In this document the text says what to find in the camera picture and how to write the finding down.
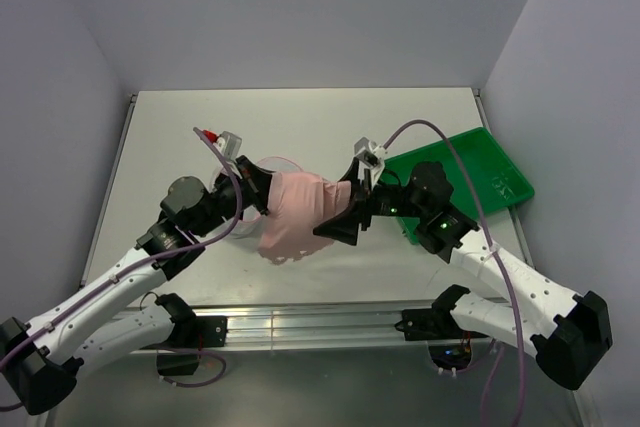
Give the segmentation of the white mesh laundry bag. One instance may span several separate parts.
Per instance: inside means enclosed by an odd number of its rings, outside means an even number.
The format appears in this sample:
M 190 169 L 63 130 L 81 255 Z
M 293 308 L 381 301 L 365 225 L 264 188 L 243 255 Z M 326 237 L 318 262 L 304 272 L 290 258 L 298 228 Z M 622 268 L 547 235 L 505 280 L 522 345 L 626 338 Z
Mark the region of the white mesh laundry bag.
M 241 187 L 242 207 L 239 220 L 228 238 L 257 238 L 263 224 L 271 177 L 274 173 L 299 173 L 303 169 L 294 161 L 279 156 L 265 157 L 252 163 L 240 156 L 233 165 Z

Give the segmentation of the pink bra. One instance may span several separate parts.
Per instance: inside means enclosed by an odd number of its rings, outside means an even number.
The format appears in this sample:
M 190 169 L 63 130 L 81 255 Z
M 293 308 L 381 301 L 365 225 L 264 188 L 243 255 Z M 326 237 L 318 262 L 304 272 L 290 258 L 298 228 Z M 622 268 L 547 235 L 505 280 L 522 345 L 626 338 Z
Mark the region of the pink bra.
M 350 194 L 348 181 L 332 182 L 309 172 L 274 173 L 258 253 L 281 265 L 331 246 L 331 239 L 313 230 L 344 212 Z

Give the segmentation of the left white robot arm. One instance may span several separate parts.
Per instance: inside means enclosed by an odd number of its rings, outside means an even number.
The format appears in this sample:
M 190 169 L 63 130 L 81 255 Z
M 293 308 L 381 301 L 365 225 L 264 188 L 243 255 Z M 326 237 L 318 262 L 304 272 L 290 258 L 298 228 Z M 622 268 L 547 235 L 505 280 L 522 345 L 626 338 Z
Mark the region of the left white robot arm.
M 1 325 L 1 373 L 30 415 L 61 403 L 81 376 L 148 345 L 183 346 L 195 315 L 167 294 L 128 319 L 113 318 L 130 302 L 172 280 L 209 246 L 206 235 L 229 234 L 248 208 L 267 213 L 273 172 L 241 156 L 222 164 L 212 190 L 196 177 L 174 181 L 158 220 L 109 270 L 66 301 L 22 322 Z

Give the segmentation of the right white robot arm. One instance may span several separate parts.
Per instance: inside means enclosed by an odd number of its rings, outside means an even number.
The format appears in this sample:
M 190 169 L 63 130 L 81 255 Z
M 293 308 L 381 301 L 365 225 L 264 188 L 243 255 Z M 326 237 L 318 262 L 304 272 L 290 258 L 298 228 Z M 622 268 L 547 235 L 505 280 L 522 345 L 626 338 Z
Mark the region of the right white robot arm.
M 489 242 L 479 225 L 457 209 L 453 187 L 439 162 L 416 164 L 404 185 L 375 185 L 345 176 L 352 192 L 346 210 L 314 234 L 356 245 L 375 216 L 411 217 L 419 244 L 451 267 L 469 273 L 505 299 L 496 304 L 454 284 L 426 309 L 401 314 L 396 329 L 408 341 L 454 338 L 463 333 L 523 347 L 559 386 L 581 387 L 613 345 L 608 306 L 598 294 L 561 286 Z

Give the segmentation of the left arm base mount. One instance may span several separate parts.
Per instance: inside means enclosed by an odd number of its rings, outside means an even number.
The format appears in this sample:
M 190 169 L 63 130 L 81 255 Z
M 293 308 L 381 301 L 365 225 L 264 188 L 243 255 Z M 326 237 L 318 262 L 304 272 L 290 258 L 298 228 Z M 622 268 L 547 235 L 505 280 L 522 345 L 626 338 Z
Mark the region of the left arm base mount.
M 176 353 L 167 350 L 156 355 L 156 370 L 164 377 L 190 377 L 198 367 L 204 364 L 199 354 L 205 348 L 221 348 L 225 345 L 228 331 L 226 316 L 196 316 L 194 319 L 178 325 L 169 338 L 159 344 L 165 349 L 196 350 L 194 353 Z

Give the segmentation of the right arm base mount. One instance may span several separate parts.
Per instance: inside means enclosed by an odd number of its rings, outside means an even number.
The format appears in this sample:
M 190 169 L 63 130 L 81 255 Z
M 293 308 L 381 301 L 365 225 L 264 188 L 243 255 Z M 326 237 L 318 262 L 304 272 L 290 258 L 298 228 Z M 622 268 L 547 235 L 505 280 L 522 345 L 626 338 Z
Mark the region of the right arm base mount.
M 444 370 L 462 370 L 472 360 L 472 334 L 458 327 L 448 312 L 439 309 L 406 309 L 394 329 L 407 342 L 445 341 L 428 348 L 431 361 Z

